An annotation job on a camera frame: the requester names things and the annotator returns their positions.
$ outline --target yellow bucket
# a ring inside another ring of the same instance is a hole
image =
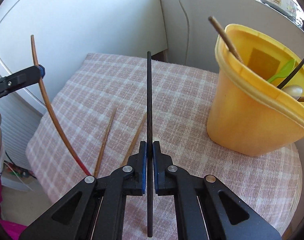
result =
[[[240,63],[219,36],[215,58],[220,72],[207,120],[209,137],[221,146],[251,156],[277,150],[304,137],[304,103],[276,88],[284,78],[270,78],[290,59],[287,47],[251,28],[230,24],[225,31],[236,46]],[[300,85],[304,65],[287,85]]]

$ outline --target green spoon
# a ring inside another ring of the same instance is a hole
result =
[[[275,75],[271,76],[267,82],[272,83],[277,78],[286,78],[293,70],[295,65],[295,59],[291,59],[285,63],[285,65],[281,68],[281,70]]]

